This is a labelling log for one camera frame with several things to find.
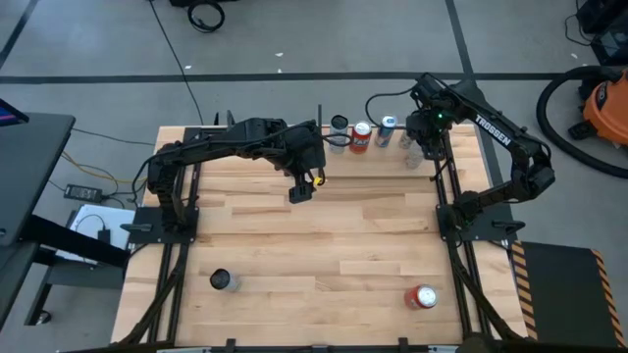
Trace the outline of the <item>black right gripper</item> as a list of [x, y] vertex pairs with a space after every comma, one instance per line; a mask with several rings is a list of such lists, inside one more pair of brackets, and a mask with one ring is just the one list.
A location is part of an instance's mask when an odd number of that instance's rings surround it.
[[406, 118], [407, 135], [424, 145], [424, 158], [431, 161], [445, 159], [445, 148], [441, 140], [444, 115], [437, 110], [417, 110]]

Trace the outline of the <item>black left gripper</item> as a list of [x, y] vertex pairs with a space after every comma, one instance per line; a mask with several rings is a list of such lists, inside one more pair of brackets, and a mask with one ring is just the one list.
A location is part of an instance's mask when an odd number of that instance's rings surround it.
[[320, 129], [314, 120], [294, 126], [284, 134], [287, 153], [284, 168], [296, 174], [294, 187], [288, 191], [290, 203], [300, 203], [312, 199], [314, 193], [313, 175], [310, 170], [326, 167], [324, 143]]

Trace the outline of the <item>silver Celsius Tropical Vibe can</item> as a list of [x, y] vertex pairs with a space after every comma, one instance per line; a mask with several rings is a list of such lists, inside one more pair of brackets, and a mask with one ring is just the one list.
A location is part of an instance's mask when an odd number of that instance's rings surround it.
[[409, 145], [407, 149], [407, 154], [404, 159], [406, 168], [408, 170], [415, 170], [420, 166], [423, 160], [424, 153], [422, 147], [416, 141], [413, 141]]

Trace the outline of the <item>blue silver Red Bull can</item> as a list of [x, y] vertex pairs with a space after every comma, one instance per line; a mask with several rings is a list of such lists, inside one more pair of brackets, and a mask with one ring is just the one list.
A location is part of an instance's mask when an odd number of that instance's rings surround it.
[[397, 125], [397, 118], [395, 116], [383, 116], [381, 123], [379, 124], [377, 135], [375, 138], [375, 144], [378, 147], [386, 148], [389, 146], [393, 133]]

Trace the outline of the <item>white Celsius Arctic Vibe can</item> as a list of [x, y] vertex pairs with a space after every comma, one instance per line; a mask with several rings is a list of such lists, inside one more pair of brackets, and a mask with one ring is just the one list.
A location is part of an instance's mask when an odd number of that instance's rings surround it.
[[335, 115], [330, 121], [329, 149], [332, 153], [342, 154], [348, 141], [348, 119], [342, 115]]

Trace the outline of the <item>red Fanta soda can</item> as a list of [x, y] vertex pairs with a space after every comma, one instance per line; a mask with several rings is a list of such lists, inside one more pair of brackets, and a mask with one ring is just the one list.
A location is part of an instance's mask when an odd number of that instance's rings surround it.
[[407, 289], [404, 292], [404, 303], [412, 310], [431, 309], [438, 304], [437, 291], [427, 284], [421, 284]]
[[351, 130], [349, 150], [354, 154], [363, 154], [368, 150], [372, 128], [369, 123], [360, 121]]

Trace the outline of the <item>orange shop vacuum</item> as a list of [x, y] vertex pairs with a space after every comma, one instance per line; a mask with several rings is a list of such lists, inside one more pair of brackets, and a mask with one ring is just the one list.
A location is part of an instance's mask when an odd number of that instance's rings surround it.
[[628, 169], [597, 159], [562, 138], [551, 126], [547, 105], [552, 94], [566, 81], [581, 79], [579, 88], [584, 99], [583, 121], [569, 129], [570, 136], [582, 140], [598, 136], [628, 146], [628, 69], [605, 66], [571, 69], [557, 75], [542, 91], [536, 106], [536, 119], [543, 135], [560, 150], [578, 162], [608, 176], [628, 179]]

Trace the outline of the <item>black yellow striped mat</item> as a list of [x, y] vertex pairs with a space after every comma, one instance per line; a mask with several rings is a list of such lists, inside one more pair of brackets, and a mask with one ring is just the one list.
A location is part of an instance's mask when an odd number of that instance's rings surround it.
[[510, 261], [529, 337], [628, 348], [600, 251], [516, 241]]

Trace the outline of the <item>black storage crate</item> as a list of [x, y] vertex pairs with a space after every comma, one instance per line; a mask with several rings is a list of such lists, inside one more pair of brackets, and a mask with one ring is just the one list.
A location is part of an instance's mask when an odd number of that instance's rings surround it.
[[576, 0], [576, 19], [601, 65], [628, 65], [628, 0]]

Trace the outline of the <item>black power adapter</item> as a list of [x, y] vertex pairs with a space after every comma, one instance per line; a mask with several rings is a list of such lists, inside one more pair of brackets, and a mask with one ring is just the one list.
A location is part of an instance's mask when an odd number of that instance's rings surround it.
[[99, 188], [68, 184], [64, 191], [64, 197], [82, 202], [100, 203], [103, 199], [103, 191]]

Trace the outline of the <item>large black desk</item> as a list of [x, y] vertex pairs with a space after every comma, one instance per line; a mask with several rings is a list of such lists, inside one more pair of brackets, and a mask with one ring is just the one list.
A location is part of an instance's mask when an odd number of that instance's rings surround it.
[[118, 268], [128, 263], [127, 251], [33, 213], [75, 122], [30, 113], [24, 124], [0, 127], [0, 329], [31, 265], [53, 265], [57, 250]]

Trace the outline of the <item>laptop with colourful screen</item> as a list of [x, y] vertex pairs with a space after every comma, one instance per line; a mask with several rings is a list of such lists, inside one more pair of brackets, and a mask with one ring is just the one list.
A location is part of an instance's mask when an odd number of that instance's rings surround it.
[[27, 124], [29, 117], [0, 98], [0, 126]]

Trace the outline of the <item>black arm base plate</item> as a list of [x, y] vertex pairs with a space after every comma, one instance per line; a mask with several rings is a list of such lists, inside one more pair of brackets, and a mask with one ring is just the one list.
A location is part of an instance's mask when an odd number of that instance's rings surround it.
[[131, 243], [186, 244], [197, 235], [199, 209], [184, 211], [186, 225], [177, 230], [166, 230], [162, 224], [162, 209], [141, 207], [136, 210], [129, 230]]
[[447, 205], [439, 205], [436, 216], [441, 238], [450, 241], [514, 241], [516, 232], [526, 226], [524, 222], [514, 221], [509, 208], [503, 204], [486, 208], [466, 225], [453, 219]]

